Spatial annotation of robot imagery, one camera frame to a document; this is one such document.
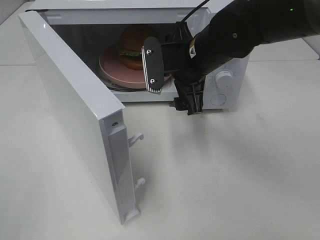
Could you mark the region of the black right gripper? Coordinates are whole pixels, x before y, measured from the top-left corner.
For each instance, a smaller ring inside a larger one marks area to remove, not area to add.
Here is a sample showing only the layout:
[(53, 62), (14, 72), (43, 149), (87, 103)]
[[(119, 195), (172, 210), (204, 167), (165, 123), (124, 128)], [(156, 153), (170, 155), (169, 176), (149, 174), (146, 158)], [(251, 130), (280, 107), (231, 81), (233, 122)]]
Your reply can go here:
[(173, 31), (162, 45), (156, 37), (148, 37), (141, 48), (142, 66), (146, 89), (160, 94), (165, 83), (164, 72), (172, 74), (178, 94), (169, 103), (177, 111), (187, 111), (187, 115), (203, 112), (203, 98), (206, 76), (197, 67), (196, 57), (190, 49), (196, 45), (199, 35), (207, 33), (204, 27), (195, 36), (191, 35), (185, 21), (177, 21)]

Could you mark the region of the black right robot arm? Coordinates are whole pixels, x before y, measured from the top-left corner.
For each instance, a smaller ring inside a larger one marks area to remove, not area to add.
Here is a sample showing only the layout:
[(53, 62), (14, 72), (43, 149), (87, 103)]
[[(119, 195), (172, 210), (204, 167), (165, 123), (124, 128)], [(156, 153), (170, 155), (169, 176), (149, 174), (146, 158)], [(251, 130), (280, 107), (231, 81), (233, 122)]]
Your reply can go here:
[(232, 59), (249, 55), (259, 45), (318, 35), (317, 0), (234, 0), (196, 35), (186, 19), (174, 25), (166, 43), (148, 37), (142, 45), (146, 89), (159, 94), (170, 74), (178, 96), (172, 105), (189, 115), (203, 110), (205, 79)]

